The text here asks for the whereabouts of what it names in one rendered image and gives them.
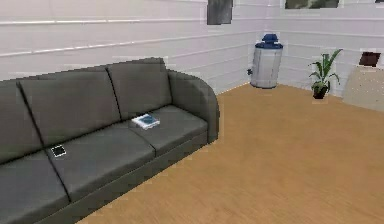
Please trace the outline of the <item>blue and white book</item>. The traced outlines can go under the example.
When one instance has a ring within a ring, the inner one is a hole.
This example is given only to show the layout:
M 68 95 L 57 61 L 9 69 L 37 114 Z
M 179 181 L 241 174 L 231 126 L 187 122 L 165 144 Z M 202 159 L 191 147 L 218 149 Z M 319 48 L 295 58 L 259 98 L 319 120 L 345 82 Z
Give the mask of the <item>blue and white book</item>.
M 132 122 L 144 130 L 150 129 L 160 124 L 160 121 L 150 114 L 144 114 L 133 118 Z

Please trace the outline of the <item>green potted house plant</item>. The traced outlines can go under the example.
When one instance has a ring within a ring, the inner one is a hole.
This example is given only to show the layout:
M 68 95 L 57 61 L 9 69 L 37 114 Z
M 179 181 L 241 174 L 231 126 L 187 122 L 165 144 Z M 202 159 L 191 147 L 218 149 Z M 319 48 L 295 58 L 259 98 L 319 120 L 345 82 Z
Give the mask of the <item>green potted house plant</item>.
M 315 65 L 317 68 L 316 71 L 310 74 L 310 76 L 316 77 L 316 81 L 311 85 L 312 97 L 314 99 L 323 99 L 330 91 L 331 77 L 335 77 L 337 82 L 340 82 L 338 74 L 335 72 L 330 73 L 333 62 L 340 52 L 342 52 L 342 49 L 336 49 L 332 54 L 322 53 L 320 60 L 312 62 L 312 65 Z

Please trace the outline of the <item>grey bin with blue lid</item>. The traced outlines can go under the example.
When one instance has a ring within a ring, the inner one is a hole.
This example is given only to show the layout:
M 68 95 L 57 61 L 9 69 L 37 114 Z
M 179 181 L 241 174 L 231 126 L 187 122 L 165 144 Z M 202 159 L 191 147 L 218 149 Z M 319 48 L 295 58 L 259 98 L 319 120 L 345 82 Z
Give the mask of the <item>grey bin with blue lid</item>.
M 256 88 L 273 89 L 277 86 L 283 45 L 274 33 L 265 34 L 255 44 L 252 68 L 248 70 L 250 84 Z

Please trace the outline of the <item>wide framed wall picture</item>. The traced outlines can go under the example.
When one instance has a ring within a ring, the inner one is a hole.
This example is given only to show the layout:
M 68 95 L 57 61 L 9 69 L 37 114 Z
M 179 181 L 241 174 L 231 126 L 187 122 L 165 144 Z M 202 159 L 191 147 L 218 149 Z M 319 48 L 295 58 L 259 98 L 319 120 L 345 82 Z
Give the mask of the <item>wide framed wall picture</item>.
M 340 0 L 286 0 L 286 9 L 337 8 Z

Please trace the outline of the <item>dark framed wall picture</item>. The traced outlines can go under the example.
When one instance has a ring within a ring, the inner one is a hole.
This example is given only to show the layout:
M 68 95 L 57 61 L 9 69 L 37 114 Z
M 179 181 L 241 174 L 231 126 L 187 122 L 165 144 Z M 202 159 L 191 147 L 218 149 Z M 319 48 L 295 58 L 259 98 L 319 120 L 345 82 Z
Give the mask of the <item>dark framed wall picture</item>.
M 222 25 L 232 21 L 233 0 L 208 0 L 207 24 Z

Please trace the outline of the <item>beige cabinet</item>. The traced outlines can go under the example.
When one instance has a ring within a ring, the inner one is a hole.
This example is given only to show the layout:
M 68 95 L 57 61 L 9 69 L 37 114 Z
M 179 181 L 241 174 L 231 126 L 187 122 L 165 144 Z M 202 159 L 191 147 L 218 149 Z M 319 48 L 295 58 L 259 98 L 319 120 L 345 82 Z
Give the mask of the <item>beige cabinet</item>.
M 384 112 L 384 69 L 357 66 L 348 77 L 343 102 Z

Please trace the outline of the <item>small black phone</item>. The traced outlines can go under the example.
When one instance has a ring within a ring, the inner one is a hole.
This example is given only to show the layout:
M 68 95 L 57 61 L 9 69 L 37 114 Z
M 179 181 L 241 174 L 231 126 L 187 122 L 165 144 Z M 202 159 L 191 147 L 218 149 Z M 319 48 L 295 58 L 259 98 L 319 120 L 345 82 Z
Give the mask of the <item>small black phone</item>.
M 63 145 L 57 145 L 51 148 L 51 152 L 55 158 L 63 156 L 66 154 L 66 150 Z

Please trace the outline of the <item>dark brown box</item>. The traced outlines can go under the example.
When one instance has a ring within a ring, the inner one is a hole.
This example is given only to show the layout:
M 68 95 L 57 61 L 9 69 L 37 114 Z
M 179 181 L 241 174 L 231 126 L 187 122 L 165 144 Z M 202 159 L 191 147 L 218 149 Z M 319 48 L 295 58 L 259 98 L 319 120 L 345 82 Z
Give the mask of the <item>dark brown box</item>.
M 363 52 L 359 64 L 368 67 L 376 67 L 380 58 L 380 53 Z

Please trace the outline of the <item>dark grey sofa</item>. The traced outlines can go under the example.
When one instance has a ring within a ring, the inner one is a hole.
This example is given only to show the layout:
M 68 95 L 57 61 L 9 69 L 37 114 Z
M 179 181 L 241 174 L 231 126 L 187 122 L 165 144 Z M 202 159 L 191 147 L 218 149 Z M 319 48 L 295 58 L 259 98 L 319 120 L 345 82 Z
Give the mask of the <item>dark grey sofa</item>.
M 0 224 L 75 224 L 217 140 L 219 118 L 213 89 L 161 58 L 1 80 Z

